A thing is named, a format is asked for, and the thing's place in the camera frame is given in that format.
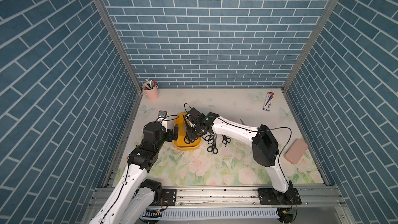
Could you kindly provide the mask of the black scissors small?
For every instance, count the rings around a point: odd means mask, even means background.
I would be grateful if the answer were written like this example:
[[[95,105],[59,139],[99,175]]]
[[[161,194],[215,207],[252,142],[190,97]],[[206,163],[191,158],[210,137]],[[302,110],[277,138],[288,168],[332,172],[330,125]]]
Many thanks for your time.
[[[231,139],[226,135],[222,135],[222,143],[225,147],[227,147],[227,145],[231,143]]]

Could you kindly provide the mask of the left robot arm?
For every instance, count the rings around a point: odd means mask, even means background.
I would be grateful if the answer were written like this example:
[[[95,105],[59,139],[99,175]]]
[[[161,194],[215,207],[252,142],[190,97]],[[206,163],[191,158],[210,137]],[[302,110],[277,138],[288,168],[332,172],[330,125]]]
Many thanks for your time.
[[[152,121],[143,128],[143,139],[129,154],[122,177],[92,224],[134,224],[152,205],[161,199],[162,184],[147,178],[165,142],[178,139],[179,127],[167,129],[163,123]]]

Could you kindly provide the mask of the black scissors pair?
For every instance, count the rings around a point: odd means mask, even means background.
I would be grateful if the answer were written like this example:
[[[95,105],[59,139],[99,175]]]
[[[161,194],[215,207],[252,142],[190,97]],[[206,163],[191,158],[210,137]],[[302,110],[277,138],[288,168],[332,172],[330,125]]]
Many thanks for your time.
[[[212,145],[215,142],[216,138],[213,134],[208,134],[203,138],[203,140],[206,141],[208,145]]]
[[[207,152],[213,153],[213,154],[217,154],[218,153],[218,148],[217,148],[217,135],[214,134],[216,140],[212,145],[209,145],[207,147]]]

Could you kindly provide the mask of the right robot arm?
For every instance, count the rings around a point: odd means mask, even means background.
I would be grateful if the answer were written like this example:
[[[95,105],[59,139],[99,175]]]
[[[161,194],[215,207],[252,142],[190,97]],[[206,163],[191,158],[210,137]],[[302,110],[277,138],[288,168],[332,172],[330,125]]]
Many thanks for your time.
[[[231,139],[238,140],[251,147],[254,161],[265,167],[272,187],[258,189],[260,204],[262,205],[300,205],[302,200],[293,183],[284,174],[280,165],[279,144],[272,134],[272,130],[265,126],[250,127],[227,120],[215,113],[204,115],[197,109],[191,108],[183,116],[186,125],[186,143],[203,138],[209,146],[208,152],[217,154],[217,136],[223,137],[223,143],[229,144]]]

